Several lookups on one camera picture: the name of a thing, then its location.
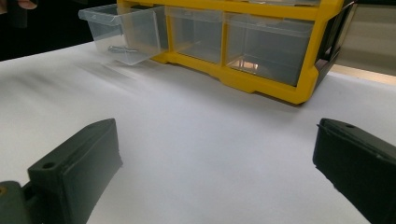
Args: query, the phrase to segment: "yellow plastic organizer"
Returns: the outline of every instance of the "yellow plastic organizer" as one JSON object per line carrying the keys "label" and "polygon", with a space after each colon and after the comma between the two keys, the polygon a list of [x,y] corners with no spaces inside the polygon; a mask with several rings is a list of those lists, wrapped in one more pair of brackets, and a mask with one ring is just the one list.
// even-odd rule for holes
{"label": "yellow plastic organizer", "polygon": [[[152,60],[199,70],[241,91],[303,103],[321,80],[318,61],[331,60],[323,61],[318,56],[319,49],[325,46],[323,36],[333,29],[328,23],[331,19],[332,24],[337,23],[333,18],[351,3],[344,0],[303,0],[313,2],[311,5],[258,2],[118,0],[117,5],[164,6],[167,46]],[[190,50],[185,43],[189,38],[201,40]],[[208,47],[205,44],[214,46],[211,52],[200,51]]]}

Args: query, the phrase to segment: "beige wall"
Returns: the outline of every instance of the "beige wall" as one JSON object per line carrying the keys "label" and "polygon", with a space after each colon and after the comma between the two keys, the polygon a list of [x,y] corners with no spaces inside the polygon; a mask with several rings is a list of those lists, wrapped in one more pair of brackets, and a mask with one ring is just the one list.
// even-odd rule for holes
{"label": "beige wall", "polygon": [[336,64],[396,76],[396,7],[358,5]]}

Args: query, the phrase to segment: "white table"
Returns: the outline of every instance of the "white table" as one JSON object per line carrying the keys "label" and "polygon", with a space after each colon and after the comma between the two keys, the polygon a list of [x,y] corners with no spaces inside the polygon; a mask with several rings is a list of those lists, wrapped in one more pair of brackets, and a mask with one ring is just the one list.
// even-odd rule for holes
{"label": "white table", "polygon": [[0,63],[0,176],[115,118],[124,166],[89,223],[367,223],[315,168],[321,118],[396,145],[396,87],[330,73],[301,106],[190,69],[126,66],[93,43]]}

